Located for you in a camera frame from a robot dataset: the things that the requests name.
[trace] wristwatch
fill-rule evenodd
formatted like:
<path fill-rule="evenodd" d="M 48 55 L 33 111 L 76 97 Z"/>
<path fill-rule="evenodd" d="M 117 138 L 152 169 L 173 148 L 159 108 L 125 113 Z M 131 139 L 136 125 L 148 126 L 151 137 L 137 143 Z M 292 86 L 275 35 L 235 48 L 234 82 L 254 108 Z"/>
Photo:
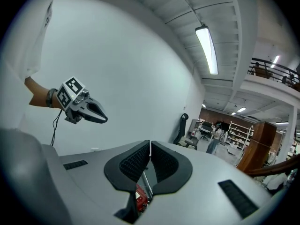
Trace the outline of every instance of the wristwatch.
<path fill-rule="evenodd" d="M 53 106 L 52 106 L 52 96 L 53 96 L 54 92 L 57 92 L 57 91 L 58 91 L 57 89 L 51 88 L 47 93 L 46 104 L 50 108 L 53 108 Z"/>

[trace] wall socket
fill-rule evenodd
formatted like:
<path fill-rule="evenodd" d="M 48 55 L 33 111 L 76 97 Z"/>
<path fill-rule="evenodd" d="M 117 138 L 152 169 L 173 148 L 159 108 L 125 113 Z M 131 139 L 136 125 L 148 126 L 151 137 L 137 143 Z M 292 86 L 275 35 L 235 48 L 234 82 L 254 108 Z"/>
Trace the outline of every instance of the wall socket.
<path fill-rule="evenodd" d="M 90 151 L 91 151 L 91 152 L 100 151 L 100 148 L 91 148 Z"/>

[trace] forearm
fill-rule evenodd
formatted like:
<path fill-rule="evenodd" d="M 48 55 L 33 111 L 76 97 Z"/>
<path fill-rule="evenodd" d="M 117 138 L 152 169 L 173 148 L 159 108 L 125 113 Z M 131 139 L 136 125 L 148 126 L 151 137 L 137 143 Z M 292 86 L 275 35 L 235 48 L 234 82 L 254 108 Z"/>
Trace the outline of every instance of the forearm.
<path fill-rule="evenodd" d="M 33 98 L 29 104 L 38 107 L 47 107 L 46 98 L 49 90 L 36 83 L 31 77 L 25 79 L 25 85 L 33 93 Z M 52 106 L 53 108 L 62 109 L 57 100 L 56 92 L 52 97 Z"/>

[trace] brown wall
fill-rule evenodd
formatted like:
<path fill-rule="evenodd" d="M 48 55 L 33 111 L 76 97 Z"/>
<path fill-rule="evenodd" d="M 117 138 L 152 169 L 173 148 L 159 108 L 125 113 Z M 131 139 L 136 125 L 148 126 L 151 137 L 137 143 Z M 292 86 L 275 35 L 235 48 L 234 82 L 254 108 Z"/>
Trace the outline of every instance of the brown wall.
<path fill-rule="evenodd" d="M 272 144 L 271 149 L 270 149 L 271 152 L 274 152 L 274 151 L 278 150 L 278 148 L 280 146 L 281 137 L 282 137 L 282 134 L 276 133 L 276 135 L 274 137 L 273 144 Z"/>
<path fill-rule="evenodd" d="M 241 125 L 246 128 L 249 128 L 249 127 L 251 127 L 251 125 L 254 125 L 254 123 L 244 121 L 240 118 L 228 116 L 226 114 L 214 112 L 214 111 L 207 110 L 204 108 L 201 109 L 199 118 L 204 119 L 205 121 L 208 121 L 208 122 L 212 122 L 212 123 L 221 121 L 221 122 L 230 124 L 230 122 L 232 121 L 233 123 L 236 123 L 236 124 Z"/>

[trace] fluorescent light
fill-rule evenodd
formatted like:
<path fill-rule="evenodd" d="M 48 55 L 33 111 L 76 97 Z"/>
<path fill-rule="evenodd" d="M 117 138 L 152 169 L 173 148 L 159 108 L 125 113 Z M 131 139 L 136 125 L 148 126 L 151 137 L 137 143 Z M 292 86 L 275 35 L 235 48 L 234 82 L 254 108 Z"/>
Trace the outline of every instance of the fluorescent light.
<path fill-rule="evenodd" d="M 246 108 L 245 108 L 245 107 L 242 107 L 241 109 L 238 110 L 238 113 L 240 113 L 240 112 L 242 112 L 242 111 L 244 111 L 244 110 L 246 110 Z"/>
<path fill-rule="evenodd" d="M 210 74 L 218 75 L 218 64 L 214 44 L 211 39 L 208 27 L 202 26 L 195 29 L 195 33 L 204 50 Z"/>
<path fill-rule="evenodd" d="M 275 64 L 274 64 L 274 63 L 277 63 L 278 59 L 279 59 L 279 55 L 278 55 L 278 56 L 276 56 L 276 58 L 274 59 L 274 61 L 273 61 L 273 64 L 272 64 L 271 68 L 274 68 L 274 67 L 275 67 Z"/>
<path fill-rule="evenodd" d="M 289 124 L 288 122 L 277 122 L 277 125 L 284 125 L 284 124 Z"/>

